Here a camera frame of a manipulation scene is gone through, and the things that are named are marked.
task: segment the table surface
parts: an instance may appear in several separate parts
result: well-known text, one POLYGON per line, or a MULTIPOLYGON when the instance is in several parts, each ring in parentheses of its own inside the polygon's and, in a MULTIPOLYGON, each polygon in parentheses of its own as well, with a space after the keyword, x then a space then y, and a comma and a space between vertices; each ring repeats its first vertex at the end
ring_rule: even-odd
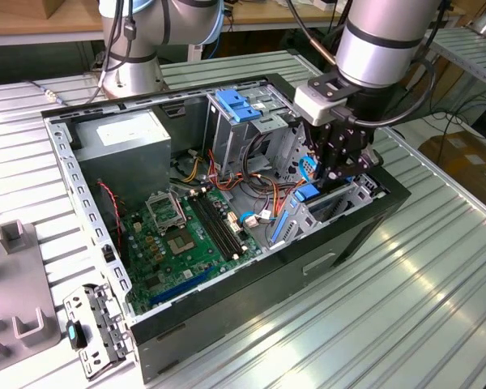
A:
POLYGON ((486 83, 486 38, 469 28, 440 30, 431 50, 486 83))
MULTIPOLYGON (((171 88, 279 72, 317 74, 299 56, 253 54, 163 66, 171 88)), ((41 80, 70 104, 89 75, 41 80)), ((62 299, 100 282, 27 83, 0 85, 0 223, 33 223, 62 334, 62 299)), ((473 387, 486 383, 486 209, 388 129, 374 147, 411 192, 359 252, 148 387, 473 387)), ((89 387, 67 339, 0 371, 0 387, 89 387)), ((143 387, 123 363, 94 388, 143 387)))
MULTIPOLYGON (((329 23, 332 12, 315 6, 296 7, 305 22, 329 23)), ((264 3, 239 2, 234 6, 234 24, 278 24, 293 23, 294 18, 287 7, 273 0, 264 3)), ((65 32, 98 32, 102 23, 96 0, 65 0, 48 19, 33 19, 0 12, 0 35, 46 34, 65 32)))

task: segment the blue pcie slot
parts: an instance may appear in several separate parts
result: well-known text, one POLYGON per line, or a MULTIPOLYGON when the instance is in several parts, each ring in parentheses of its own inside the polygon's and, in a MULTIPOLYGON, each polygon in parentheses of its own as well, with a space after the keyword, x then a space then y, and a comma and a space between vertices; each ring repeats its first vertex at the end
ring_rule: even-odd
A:
POLYGON ((191 278, 190 280, 184 281, 181 284, 172 287, 170 290, 166 290, 161 294, 157 294, 156 296, 149 299, 149 304, 151 306, 155 304, 159 304, 161 302, 167 301, 172 299, 173 297, 179 295, 180 293, 185 292, 188 289, 195 287, 196 285, 201 284, 203 281, 207 279, 209 273, 214 270, 213 267, 208 268, 202 274, 198 274, 197 276, 191 278))

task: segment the chip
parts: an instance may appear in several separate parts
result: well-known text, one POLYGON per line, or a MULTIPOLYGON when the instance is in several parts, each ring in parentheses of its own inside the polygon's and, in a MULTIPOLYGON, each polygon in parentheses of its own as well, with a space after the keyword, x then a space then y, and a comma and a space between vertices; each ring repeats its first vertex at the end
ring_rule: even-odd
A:
POLYGON ((153 276, 153 277, 150 277, 150 278, 146 278, 144 283, 146 284, 146 287, 148 289, 151 289, 153 288, 154 286, 157 286, 158 284, 160 284, 160 278, 158 276, 153 276))
POLYGON ((174 230, 166 234, 165 240, 173 254, 178 255, 196 247, 194 239, 187 229, 174 230))

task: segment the ram slot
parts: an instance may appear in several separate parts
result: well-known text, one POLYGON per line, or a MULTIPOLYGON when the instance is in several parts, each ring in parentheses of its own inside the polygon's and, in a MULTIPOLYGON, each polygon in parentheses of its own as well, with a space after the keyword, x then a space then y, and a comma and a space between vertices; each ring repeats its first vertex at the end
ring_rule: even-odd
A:
POLYGON ((197 199, 190 199, 189 205, 194 214, 199 218, 203 228, 207 230, 207 233, 216 244, 216 247, 221 251, 224 258, 231 259, 235 254, 235 251, 231 250, 230 245, 224 240, 223 235, 217 231, 215 225, 212 220, 210 220, 209 215, 205 212, 199 201, 197 199))
POLYGON ((207 212, 210 218, 215 222, 215 224, 220 229, 220 232, 223 234, 224 239, 228 241, 234 254, 243 254, 243 249, 241 248, 240 242, 234 236, 234 233, 230 230, 227 226, 223 218, 218 213, 218 210, 215 206, 208 200, 207 197, 202 197, 199 199, 200 204, 202 204, 203 209, 207 212))

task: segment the red wire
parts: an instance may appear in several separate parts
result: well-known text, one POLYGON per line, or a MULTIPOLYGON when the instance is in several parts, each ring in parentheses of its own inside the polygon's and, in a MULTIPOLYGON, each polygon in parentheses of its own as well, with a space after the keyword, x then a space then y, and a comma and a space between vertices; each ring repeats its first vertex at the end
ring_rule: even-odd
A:
POLYGON ((118 253, 121 255, 121 217, 119 217, 119 209, 117 208, 117 202, 115 201, 115 196, 113 195, 112 191, 110 188, 108 188, 104 183, 102 182, 97 182, 101 187, 104 188, 108 192, 108 195, 110 196, 113 207, 115 208, 115 217, 117 218, 117 247, 118 247, 118 253))

